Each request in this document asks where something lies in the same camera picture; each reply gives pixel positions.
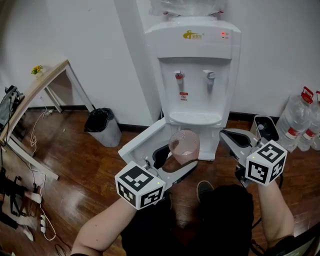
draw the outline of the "bottle label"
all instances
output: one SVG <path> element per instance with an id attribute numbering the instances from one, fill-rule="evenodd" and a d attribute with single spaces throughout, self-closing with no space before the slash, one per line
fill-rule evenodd
<path id="1" fill-rule="evenodd" d="M 287 136 L 289 139 L 294 140 L 298 136 L 298 131 L 290 127 L 289 130 L 286 132 L 285 136 Z"/>
<path id="2" fill-rule="evenodd" d="M 306 132 L 303 135 L 303 137 L 305 137 L 308 141 L 312 140 L 315 136 L 316 134 L 312 132 L 310 129 L 306 130 Z"/>

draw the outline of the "white table leg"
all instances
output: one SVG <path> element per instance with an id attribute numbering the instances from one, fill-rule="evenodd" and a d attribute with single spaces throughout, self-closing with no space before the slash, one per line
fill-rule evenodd
<path id="1" fill-rule="evenodd" d="M 18 144 L 15 143 L 15 141 L 11 138 L 9 138 L 7 144 L 14 150 L 17 154 L 19 154 L 24 160 L 26 160 L 28 163 L 32 164 L 34 167 L 36 167 L 40 172 L 44 173 L 48 177 L 51 177 L 55 180 L 59 178 L 58 175 L 53 173 L 51 170 L 43 166 L 41 163 L 36 161 L 34 158 L 32 158 L 30 155 L 28 155 L 21 147 L 19 147 Z"/>
<path id="2" fill-rule="evenodd" d="M 78 92 L 78 94 L 79 94 L 80 98 L 82 99 L 83 103 L 85 104 L 86 108 L 89 110 L 89 112 L 93 111 L 94 107 L 92 106 L 92 103 L 90 102 L 90 99 L 86 95 L 84 89 L 81 87 L 77 77 L 75 76 L 73 70 L 70 67 L 70 64 L 68 64 L 65 67 L 65 73 L 66 73 L 67 77 L 69 78 L 73 88 L 75 88 L 76 91 Z"/>
<path id="3" fill-rule="evenodd" d="M 55 106 L 55 108 L 59 111 L 59 113 L 62 112 L 62 109 L 55 97 L 55 95 L 52 93 L 52 91 L 50 90 L 50 88 L 46 87 L 44 88 L 44 92 L 46 93 L 46 95 L 48 95 L 48 97 L 50 98 L 50 100 L 52 101 L 53 105 Z"/>
<path id="4" fill-rule="evenodd" d="M 20 148 L 22 148 L 30 157 L 33 157 L 34 156 L 34 153 L 29 149 L 27 148 L 25 145 L 23 145 L 20 140 L 18 140 L 18 138 L 16 136 L 14 136 L 12 133 L 10 135 L 10 138 L 16 143 L 18 144 L 18 146 Z"/>

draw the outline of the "black garbage bag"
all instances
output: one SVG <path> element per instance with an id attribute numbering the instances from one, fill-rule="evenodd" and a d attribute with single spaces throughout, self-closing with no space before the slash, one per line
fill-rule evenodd
<path id="1" fill-rule="evenodd" d="M 89 133 L 102 132 L 108 122 L 115 118 L 110 108 L 98 108 L 91 111 L 88 120 L 85 122 L 84 131 Z"/>

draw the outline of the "table top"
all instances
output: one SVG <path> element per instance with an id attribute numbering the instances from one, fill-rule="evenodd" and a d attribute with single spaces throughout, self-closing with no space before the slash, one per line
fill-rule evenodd
<path id="1" fill-rule="evenodd" d="M 37 96 L 39 92 L 46 88 L 58 75 L 60 75 L 66 69 L 68 63 L 69 61 L 66 59 L 65 61 L 50 68 L 38 79 L 34 80 L 34 82 L 30 85 L 29 89 L 24 93 L 24 99 L 21 101 L 16 111 L 10 118 L 8 137 L 14 130 L 22 115 L 28 109 L 29 104 L 32 102 L 32 100 Z M 7 129 L 8 127 L 6 125 L 0 134 L 1 142 L 4 142 L 6 139 Z"/>

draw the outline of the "white bin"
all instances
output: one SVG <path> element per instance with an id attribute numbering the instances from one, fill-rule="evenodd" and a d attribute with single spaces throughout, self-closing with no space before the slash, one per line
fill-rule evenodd
<path id="1" fill-rule="evenodd" d="M 91 134 L 105 147 L 116 147 L 121 140 L 121 131 L 110 108 L 98 108 L 90 113 L 84 131 Z"/>

